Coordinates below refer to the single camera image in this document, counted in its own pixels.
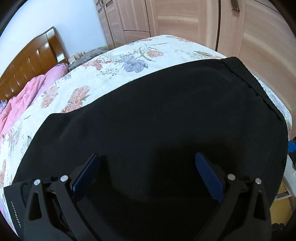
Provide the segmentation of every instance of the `wooden headboard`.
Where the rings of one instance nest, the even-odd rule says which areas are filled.
[[[55,28],[51,27],[31,40],[6,68],[0,78],[0,101],[18,95],[32,78],[63,62],[68,63],[68,59]]]

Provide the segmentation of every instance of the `silver screw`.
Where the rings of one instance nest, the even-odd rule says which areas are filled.
[[[40,182],[41,182],[41,181],[40,181],[39,179],[36,179],[36,180],[34,181],[34,185],[35,185],[35,186],[38,186],[38,185],[40,184]]]
[[[235,175],[233,174],[228,174],[227,178],[231,181],[234,181],[235,180]]]
[[[256,182],[258,185],[260,185],[260,184],[262,183],[262,181],[261,181],[260,178],[256,178],[256,179],[255,179],[255,182]]]
[[[68,176],[67,175],[63,175],[63,176],[61,176],[61,181],[62,182],[65,182],[65,181],[67,181],[68,180]]]

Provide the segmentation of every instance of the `white wall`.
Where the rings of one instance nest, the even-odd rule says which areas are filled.
[[[94,0],[28,0],[0,36],[0,76],[28,42],[52,26],[68,57],[107,45]]]

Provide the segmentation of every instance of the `door handle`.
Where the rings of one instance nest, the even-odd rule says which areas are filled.
[[[230,2],[231,2],[232,10],[239,12],[239,4],[237,0],[230,0]]]

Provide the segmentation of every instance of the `white bedsheet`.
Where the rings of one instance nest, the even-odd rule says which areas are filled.
[[[81,108],[132,80],[160,69],[212,58],[225,56],[200,44],[162,35],[99,55],[56,81],[3,136],[0,152],[0,210],[10,226],[14,229],[7,209],[7,205],[11,204],[6,203],[3,187],[11,185],[32,138],[48,115]],[[284,115],[290,133],[292,117],[289,111],[264,83],[259,82]]]

